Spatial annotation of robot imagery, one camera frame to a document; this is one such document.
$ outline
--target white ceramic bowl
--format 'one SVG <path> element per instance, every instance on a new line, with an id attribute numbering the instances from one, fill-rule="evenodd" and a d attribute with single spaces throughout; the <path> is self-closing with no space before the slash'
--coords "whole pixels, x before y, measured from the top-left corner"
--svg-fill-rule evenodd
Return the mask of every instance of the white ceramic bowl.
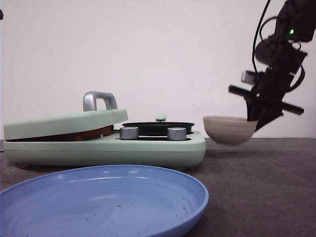
<path id="1" fill-rule="evenodd" d="M 238 145 L 243 143 L 256 130 L 257 121 L 245 118 L 205 116 L 203 118 L 206 133 L 219 144 Z"/>

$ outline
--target plastic plate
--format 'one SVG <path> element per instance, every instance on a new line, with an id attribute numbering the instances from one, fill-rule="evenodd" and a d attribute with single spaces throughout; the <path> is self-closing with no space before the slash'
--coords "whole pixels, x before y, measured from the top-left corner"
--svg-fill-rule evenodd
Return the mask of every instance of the plastic plate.
<path id="1" fill-rule="evenodd" d="M 1 237 L 177 237 L 208 191 L 171 169 L 105 165 L 40 176 L 0 194 Z"/>

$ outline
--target black frying pan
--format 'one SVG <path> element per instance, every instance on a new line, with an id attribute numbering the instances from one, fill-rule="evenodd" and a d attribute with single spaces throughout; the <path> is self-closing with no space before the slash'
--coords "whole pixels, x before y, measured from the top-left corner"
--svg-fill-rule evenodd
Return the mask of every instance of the black frying pan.
<path id="1" fill-rule="evenodd" d="M 191 122 L 129 122 L 123 123 L 124 127 L 138 127 L 140 136 L 167 136 L 170 127 L 185 127 L 187 134 L 193 133 Z"/>

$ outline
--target silver knob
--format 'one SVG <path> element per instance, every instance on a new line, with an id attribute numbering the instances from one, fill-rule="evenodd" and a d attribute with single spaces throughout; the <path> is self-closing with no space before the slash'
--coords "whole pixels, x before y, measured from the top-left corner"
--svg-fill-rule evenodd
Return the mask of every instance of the silver knob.
<path id="1" fill-rule="evenodd" d="M 138 127 L 121 127 L 119 138 L 122 140 L 138 139 Z"/>
<path id="2" fill-rule="evenodd" d="M 171 141 L 184 141 L 187 139 L 185 127 L 170 127 L 167 129 L 167 138 Z"/>

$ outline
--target mint green cooking appliance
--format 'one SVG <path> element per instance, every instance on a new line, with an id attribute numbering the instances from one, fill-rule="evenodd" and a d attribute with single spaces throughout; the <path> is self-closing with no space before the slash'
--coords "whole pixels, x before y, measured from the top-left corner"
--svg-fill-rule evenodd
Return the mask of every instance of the mint green cooking appliance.
<path id="1" fill-rule="evenodd" d="M 96 100 L 103 99 L 105 110 L 96 110 Z M 205 154 L 205 139 L 197 132 L 182 141 L 166 136 L 139 136 L 123 140 L 118 130 L 83 141 L 28 141 L 61 134 L 92 131 L 126 121 L 127 111 L 118 109 L 111 93 L 88 92 L 83 97 L 83 112 L 10 122 L 4 125 L 3 148 L 17 164 L 93 166 L 108 164 L 141 164 L 182 169 L 199 164 Z"/>

